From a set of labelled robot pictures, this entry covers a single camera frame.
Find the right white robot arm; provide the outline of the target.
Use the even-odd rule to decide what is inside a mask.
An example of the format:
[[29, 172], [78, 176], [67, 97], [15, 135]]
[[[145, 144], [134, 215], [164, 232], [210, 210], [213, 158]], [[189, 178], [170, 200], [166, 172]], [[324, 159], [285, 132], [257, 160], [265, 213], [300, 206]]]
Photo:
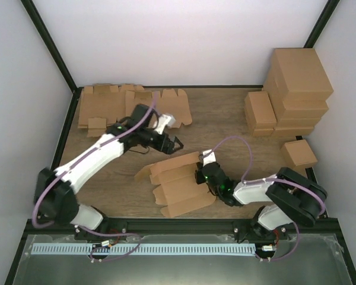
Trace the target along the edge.
[[266, 239], [286, 224], [312, 227], [325, 212], [326, 190], [288, 167], [280, 168], [267, 178], [251, 181], [229, 178], [217, 162], [199, 162], [196, 167], [196, 183], [207, 184], [210, 193], [230, 207], [271, 203], [258, 209], [248, 227], [258, 239]]

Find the cardboard box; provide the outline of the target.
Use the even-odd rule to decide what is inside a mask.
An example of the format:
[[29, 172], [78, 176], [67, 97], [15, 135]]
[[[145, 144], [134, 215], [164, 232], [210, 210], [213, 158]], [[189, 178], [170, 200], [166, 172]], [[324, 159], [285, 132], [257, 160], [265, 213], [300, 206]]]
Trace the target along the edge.
[[212, 205], [216, 197], [205, 183], [195, 179], [199, 153], [192, 152], [144, 166], [135, 176], [136, 181], [149, 178], [155, 189], [155, 203], [162, 206], [161, 214], [175, 218]]

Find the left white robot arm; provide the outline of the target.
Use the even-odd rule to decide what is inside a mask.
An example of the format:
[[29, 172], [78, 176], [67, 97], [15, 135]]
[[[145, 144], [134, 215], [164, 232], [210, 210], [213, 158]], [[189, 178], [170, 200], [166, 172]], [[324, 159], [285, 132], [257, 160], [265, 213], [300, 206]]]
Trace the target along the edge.
[[138, 104], [130, 116], [108, 126], [78, 157], [56, 169], [42, 169], [37, 176], [32, 225], [41, 229], [54, 223], [72, 224], [97, 240], [104, 239], [110, 227], [104, 214], [79, 203], [77, 193], [99, 170], [133, 147], [140, 145], [164, 154], [181, 150], [182, 142], [165, 132], [175, 121], [171, 114], [157, 113], [152, 106]]

